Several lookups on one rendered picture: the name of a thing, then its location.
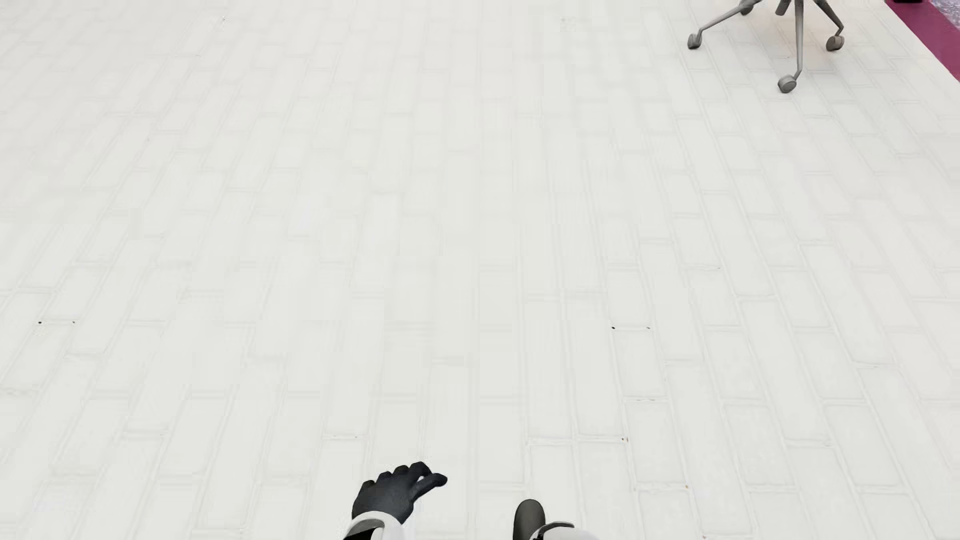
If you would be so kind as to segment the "grey wheeled office chair base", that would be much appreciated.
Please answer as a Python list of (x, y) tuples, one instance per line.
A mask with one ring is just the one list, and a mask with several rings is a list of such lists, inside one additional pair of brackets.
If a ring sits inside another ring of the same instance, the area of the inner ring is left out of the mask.
[[(687, 49), (698, 49), (702, 45), (703, 33), (706, 30), (709, 30), (736, 15), (746, 17), (753, 11), (755, 6), (763, 1), (764, 0), (738, 0), (735, 7), (703, 24), (695, 32), (690, 33), (686, 41)], [(778, 17), (782, 17), (786, 14), (790, 6), (793, 6), (794, 9), (796, 69), (793, 73), (784, 75), (778, 79), (776, 85), (780, 93), (783, 94), (788, 94), (796, 89), (798, 85), (798, 79), (804, 71), (806, 1), (807, 0), (777, 0), (777, 6), (774, 12)], [(834, 33), (826, 39), (824, 44), (825, 50), (827, 52), (835, 52), (842, 49), (845, 44), (845, 36), (843, 35), (845, 25), (843, 21), (834, 11), (829, 0), (812, 1), (816, 7), (831, 21), (831, 23), (836, 26)]]

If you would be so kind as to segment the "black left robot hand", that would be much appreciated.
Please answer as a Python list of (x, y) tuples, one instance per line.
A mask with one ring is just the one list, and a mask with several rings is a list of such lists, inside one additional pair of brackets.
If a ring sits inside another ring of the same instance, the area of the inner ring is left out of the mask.
[(400, 465), (392, 472), (381, 472), (375, 480), (366, 480), (351, 507), (351, 518), (388, 519), (404, 525), (415, 510), (416, 502), (435, 488), (448, 483), (446, 475), (432, 472), (423, 461)]

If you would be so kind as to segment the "black and white robot foot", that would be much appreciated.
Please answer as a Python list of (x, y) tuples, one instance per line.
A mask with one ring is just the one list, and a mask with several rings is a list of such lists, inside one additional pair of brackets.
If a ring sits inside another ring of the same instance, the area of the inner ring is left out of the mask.
[(599, 540), (593, 533), (570, 521), (548, 521), (542, 504), (527, 498), (513, 515), (511, 540)]

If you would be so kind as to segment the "magenta rug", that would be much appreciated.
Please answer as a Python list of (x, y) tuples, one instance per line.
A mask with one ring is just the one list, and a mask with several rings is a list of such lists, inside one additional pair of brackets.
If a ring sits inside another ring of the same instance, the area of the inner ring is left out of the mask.
[(960, 82), (960, 0), (884, 0)]

